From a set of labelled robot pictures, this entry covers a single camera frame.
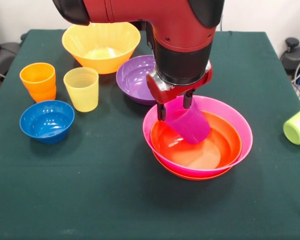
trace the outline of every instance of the lime green cup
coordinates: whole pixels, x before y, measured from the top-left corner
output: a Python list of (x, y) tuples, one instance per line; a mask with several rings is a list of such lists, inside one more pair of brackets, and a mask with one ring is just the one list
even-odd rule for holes
[(290, 142), (300, 145), (300, 111), (283, 124), (283, 132)]

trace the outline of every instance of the magenta cup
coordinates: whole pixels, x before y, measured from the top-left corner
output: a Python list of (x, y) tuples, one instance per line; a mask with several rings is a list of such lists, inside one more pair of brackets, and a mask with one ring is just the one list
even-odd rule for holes
[[(246, 121), (246, 119), (233, 107), (227, 105), (226, 103), (210, 98), (205, 96), (197, 96), (194, 95), (193, 99), (196, 101), (198, 108), (201, 111), (210, 112), (212, 114), (216, 114), (221, 118), (224, 118), (228, 121), (239, 133), (241, 142), (242, 142), (242, 149), (239, 157), (235, 160), (234, 163), (215, 168), (215, 169), (193, 169), (189, 167), (185, 167), (170, 161), (169, 159), (163, 157), (152, 145), (151, 143), (151, 129), (154, 123), (158, 120), (157, 115), (157, 106), (153, 106), (148, 113), (146, 114), (143, 120), (143, 135), (144, 138), (152, 149), (152, 151), (160, 158), (161, 163), (166, 166), (168, 169), (172, 170), (173, 172), (191, 178), (210, 178), (216, 176), (218, 174), (224, 173), (225, 170), (236, 166), (237, 164), (241, 163), (249, 154), (252, 144), (253, 144), (253, 133), (252, 130)], [(183, 101), (183, 96), (178, 96), (173, 101)]]
[(155, 70), (153, 55), (143, 55), (126, 61), (116, 72), (119, 88), (138, 104), (153, 106), (156, 100), (147, 85), (147, 74)]
[(196, 99), (189, 109), (184, 109), (180, 98), (165, 105), (165, 123), (176, 131), (189, 144), (198, 144), (206, 139), (211, 131), (203, 112), (198, 108)]

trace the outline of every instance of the bowl rim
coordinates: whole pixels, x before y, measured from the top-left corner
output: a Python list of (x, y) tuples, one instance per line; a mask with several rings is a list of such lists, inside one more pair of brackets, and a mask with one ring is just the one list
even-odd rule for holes
[(218, 172), (216, 175), (212, 175), (212, 176), (205, 176), (205, 177), (194, 177), (194, 176), (186, 176), (180, 173), (177, 173), (175, 171), (173, 171), (172, 169), (170, 169), (169, 167), (165, 166), (162, 162), (160, 157), (154, 152), (152, 151), (154, 154), (154, 157), (157, 159), (157, 161), (170, 173), (176, 175), (179, 178), (186, 178), (186, 180), (192, 180), (192, 181), (205, 181), (205, 180), (212, 180), (215, 178), (218, 178), (220, 176), (222, 176), (223, 174), (226, 174), (227, 172), (229, 172), (233, 167), (229, 167), (225, 170), (223, 170), (222, 172)]
[(118, 79), (118, 78), (119, 78), (119, 74), (120, 74), (120, 72), (122, 71), (122, 68), (124, 67), (125, 64), (127, 64), (127, 63), (129, 63), (130, 61), (135, 60), (135, 59), (142, 59), (142, 58), (149, 58), (149, 57), (153, 57), (154, 61), (156, 61), (153, 54), (140, 55), (140, 56), (135, 56), (135, 57), (130, 58), (128, 61), (126, 61), (124, 64), (122, 64), (122, 65), (119, 67), (118, 71), (116, 71), (116, 74), (115, 74), (115, 80), (116, 80), (116, 84), (117, 84), (118, 87), (121, 89), (121, 91), (124, 92), (124, 93), (125, 93), (126, 95), (128, 95), (129, 97), (134, 98), (134, 99), (139, 99), (139, 100), (142, 100), (142, 101), (154, 101), (154, 102), (155, 102), (156, 100), (155, 100), (154, 97), (152, 97), (152, 98), (140, 98), (140, 97), (136, 97), (136, 96), (134, 96), (134, 95), (128, 93), (128, 92), (123, 88), (123, 86), (121, 85), (121, 83), (119, 82), (119, 79)]
[(238, 112), (236, 109), (234, 109), (232, 106), (226, 104), (226, 103), (223, 102), (223, 101), (217, 100), (217, 99), (215, 99), (215, 98), (207, 97), (207, 96), (201, 96), (201, 95), (193, 95), (193, 98), (194, 98), (194, 99), (196, 99), (196, 98), (197, 98), (197, 99), (204, 99), (204, 98), (207, 98), (207, 99), (211, 99), (211, 100), (213, 100), (213, 101), (216, 101), (216, 102), (218, 102), (218, 103), (221, 104), (221, 105), (226, 105), (227, 107), (231, 108), (232, 111), (236, 112), (236, 113), (243, 119), (244, 124), (245, 124), (247, 130), (249, 130), (249, 136), (250, 136), (251, 141), (250, 141), (250, 143), (249, 143), (249, 146), (248, 146), (248, 148), (247, 148), (247, 151), (241, 156), (241, 159), (238, 160), (239, 158), (237, 158), (237, 159), (236, 159), (232, 164), (230, 164), (230, 165), (223, 166), (223, 167), (218, 167), (218, 168), (214, 168), (214, 169), (193, 169), (193, 168), (189, 168), (189, 167), (186, 167), (186, 166), (179, 165), (179, 164), (177, 164), (177, 163), (175, 163), (175, 162), (172, 162), (172, 161), (170, 161), (169, 159), (167, 159), (167, 158), (161, 156), (161, 154), (160, 154), (160, 153), (152, 146), (152, 143), (151, 143), (151, 142), (146, 138), (146, 136), (145, 136), (145, 128), (146, 128), (145, 120), (147, 119), (147, 117), (149, 116), (149, 114), (150, 114), (151, 112), (157, 112), (157, 110), (156, 110), (156, 107), (157, 107), (157, 106), (156, 106), (156, 105), (154, 105), (152, 108), (150, 108), (150, 110), (146, 113), (146, 115), (145, 115), (145, 117), (144, 117), (144, 119), (143, 119), (143, 123), (142, 123), (143, 137), (145, 138), (145, 141), (147, 142), (147, 144), (149, 145), (149, 147), (152, 149), (152, 151), (154, 151), (156, 154), (158, 154), (164, 161), (167, 161), (168, 163), (170, 163), (170, 164), (172, 164), (172, 165), (175, 165), (175, 166), (178, 166), (178, 167), (180, 167), (180, 168), (187, 169), (187, 170), (190, 170), (190, 171), (196, 171), (196, 172), (215, 172), (215, 171), (222, 171), (222, 170), (224, 170), (224, 169), (231, 168), (231, 167), (233, 167), (233, 166), (239, 164), (240, 162), (242, 162), (242, 161), (247, 157), (247, 155), (250, 153), (251, 148), (252, 148), (252, 146), (253, 146), (253, 140), (254, 140), (254, 139), (253, 139), (253, 132), (252, 132), (252, 129), (251, 129), (251, 127), (250, 127), (248, 121), (245, 119), (245, 117), (244, 117), (240, 112)]
[(27, 133), (26, 131), (24, 131), (24, 129), (22, 128), (22, 125), (21, 125), (21, 121), (22, 121), (23, 116), (24, 116), (25, 113), (26, 113), (27, 111), (29, 111), (31, 108), (33, 108), (34, 106), (37, 106), (37, 105), (44, 104), (44, 103), (52, 103), (52, 102), (53, 102), (53, 103), (59, 102), (59, 103), (61, 103), (61, 104), (67, 105), (67, 106), (69, 106), (70, 109), (72, 110), (72, 119), (70, 120), (69, 125), (68, 125), (62, 132), (60, 132), (59, 134), (65, 132), (66, 130), (68, 130), (68, 129), (71, 127), (71, 125), (72, 125), (72, 124), (74, 123), (74, 121), (75, 121), (75, 110), (74, 110), (74, 108), (73, 108), (70, 104), (68, 104), (67, 102), (65, 102), (65, 101), (60, 101), (60, 100), (47, 100), (47, 101), (41, 101), (41, 102), (38, 102), (38, 103), (35, 103), (35, 104), (31, 105), (30, 107), (28, 107), (28, 108), (22, 113), (22, 115), (21, 115), (21, 117), (20, 117), (20, 119), (19, 119), (19, 127), (20, 127), (20, 129), (22, 130), (22, 132), (23, 132), (24, 134), (26, 134), (27, 136), (29, 136), (29, 137), (31, 137), (31, 138), (34, 138), (34, 139), (49, 139), (49, 138), (54, 138), (54, 137), (56, 136), (56, 135), (53, 135), (53, 136), (34, 136), (34, 135), (31, 135), (31, 134)]
[[(220, 169), (220, 168), (223, 168), (223, 167), (227, 167), (227, 166), (229, 166), (229, 165), (231, 165), (231, 164), (233, 164), (238, 158), (239, 158), (239, 156), (240, 156), (240, 154), (241, 154), (241, 152), (242, 152), (242, 140), (241, 140), (241, 137), (240, 137), (240, 134), (239, 134), (239, 132), (237, 131), (237, 129), (229, 122), (229, 121), (227, 121), (224, 117), (221, 117), (221, 116), (219, 116), (219, 115), (217, 115), (217, 114), (215, 114), (215, 113), (212, 113), (212, 112), (209, 112), (209, 111), (205, 111), (205, 110), (201, 110), (201, 112), (204, 112), (204, 113), (207, 113), (207, 114), (210, 114), (210, 115), (213, 115), (214, 117), (217, 117), (217, 118), (219, 118), (219, 119), (221, 119), (221, 120), (223, 120), (227, 125), (229, 125), (230, 126), (230, 128), (232, 129), (232, 130), (234, 130), (234, 132), (235, 132), (235, 135), (239, 138), (239, 150), (238, 150), (238, 152), (236, 153), (236, 155), (235, 155), (235, 157), (231, 160), (231, 162), (230, 162), (230, 164), (228, 164), (228, 165), (226, 165), (226, 166), (222, 166), (222, 167), (218, 167), (218, 168), (212, 168), (212, 170), (215, 170), (215, 169)], [(153, 138), (152, 138), (152, 129), (153, 129), (153, 127), (154, 127), (154, 125), (157, 123), (158, 121), (156, 121), (156, 122), (154, 122), (154, 124), (152, 125), (152, 127), (151, 127), (151, 130), (150, 130), (150, 140), (151, 140), (151, 143), (153, 142)], [(202, 170), (202, 171), (206, 171), (206, 170), (208, 170), (208, 169), (200, 169), (200, 168), (192, 168), (192, 167), (186, 167), (186, 168), (188, 168), (188, 169), (191, 169), (191, 170), (194, 170), (194, 171), (196, 171), (196, 170)]]
[[(132, 47), (131, 49), (129, 48), (129, 50), (127, 50), (127, 51), (125, 51), (125, 52), (123, 52), (123, 53), (121, 53), (121, 54), (119, 54), (119, 55), (117, 55), (117, 56), (115, 56), (115, 57), (103, 57), (103, 58), (93, 58), (93, 59), (92, 59), (92, 58), (88, 58), (88, 57), (84, 57), (84, 56), (81, 56), (81, 55), (78, 55), (78, 54), (75, 54), (75, 53), (73, 53), (73, 51), (70, 51), (68, 47), (66, 47), (66, 45), (65, 45), (65, 36), (66, 36), (67, 33), (69, 33), (69, 31), (70, 31), (71, 29), (74, 29), (74, 28), (88, 28), (88, 27), (90, 27), (90, 26), (92, 26), (92, 25), (95, 26), (95, 25), (101, 25), (101, 24), (102, 24), (102, 25), (109, 25), (109, 24), (126, 24), (126, 25), (130, 25), (130, 26), (131, 26), (131, 29), (133, 29), (136, 33), (138, 32), (138, 39), (137, 39), (137, 41), (136, 41), (136, 44), (135, 44), (134, 47)], [(62, 38), (61, 38), (62, 46), (63, 46), (63, 47), (65, 48), (65, 50), (67, 50), (71, 55), (76, 56), (76, 57), (78, 57), (78, 58), (82, 58), (82, 59), (97, 60), (97, 61), (120, 58), (120, 57), (122, 57), (122, 56), (124, 56), (124, 55), (130, 53), (130, 52), (133, 51), (134, 49), (136, 49), (136, 47), (139, 45), (140, 41), (141, 41), (141, 33), (140, 33), (140, 31), (139, 31), (133, 24), (131, 24), (130, 22), (127, 22), (127, 21), (124, 21), (124, 22), (112, 22), (112, 23), (109, 23), (109, 22), (107, 22), (107, 23), (94, 23), (94, 22), (91, 22), (91, 23), (90, 23), (89, 25), (87, 25), (87, 26), (73, 24), (73, 25), (71, 25), (70, 27), (68, 27), (68, 28), (64, 31), (64, 33), (62, 34)]]

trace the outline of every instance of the orange bowl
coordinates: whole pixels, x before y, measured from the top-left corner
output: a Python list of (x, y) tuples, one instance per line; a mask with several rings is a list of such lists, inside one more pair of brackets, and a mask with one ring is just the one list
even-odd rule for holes
[(186, 180), (190, 180), (190, 181), (205, 181), (205, 180), (210, 180), (210, 179), (215, 179), (217, 177), (220, 177), (221, 175), (227, 173), (232, 167), (226, 168), (225, 170), (223, 170), (222, 172), (213, 175), (213, 176), (207, 176), (207, 177), (191, 177), (191, 176), (186, 176), (186, 175), (182, 175), (180, 173), (177, 173), (175, 171), (173, 171), (172, 169), (170, 169), (168, 166), (165, 165), (164, 161), (162, 161), (162, 159), (160, 158), (160, 156), (158, 156), (155, 152), (153, 152), (155, 158), (158, 160), (158, 162), (166, 169), (168, 170), (170, 173), (176, 175), (179, 178), (182, 179), (186, 179)]
[(154, 149), (171, 162), (192, 170), (211, 170), (232, 164), (241, 153), (240, 135), (222, 117), (206, 111), (203, 114), (211, 127), (204, 141), (190, 144), (164, 121), (156, 121), (150, 133)]
[(90, 23), (69, 27), (62, 45), (83, 67), (111, 74), (129, 60), (140, 40), (140, 32), (129, 22)]

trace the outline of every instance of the plastic cup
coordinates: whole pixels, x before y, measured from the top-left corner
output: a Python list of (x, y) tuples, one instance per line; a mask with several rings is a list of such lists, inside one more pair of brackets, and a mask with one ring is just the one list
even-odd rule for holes
[(283, 124), (283, 132), (290, 142), (300, 145), (300, 111)]
[(210, 125), (195, 99), (192, 100), (189, 109), (184, 109), (183, 103), (179, 101), (171, 101), (165, 107), (165, 123), (189, 144), (198, 144), (210, 134)]
[(74, 108), (79, 112), (90, 112), (98, 106), (99, 75), (89, 67), (77, 67), (68, 71), (63, 82)]
[(56, 99), (56, 71), (51, 64), (36, 62), (25, 66), (20, 79), (36, 103)]

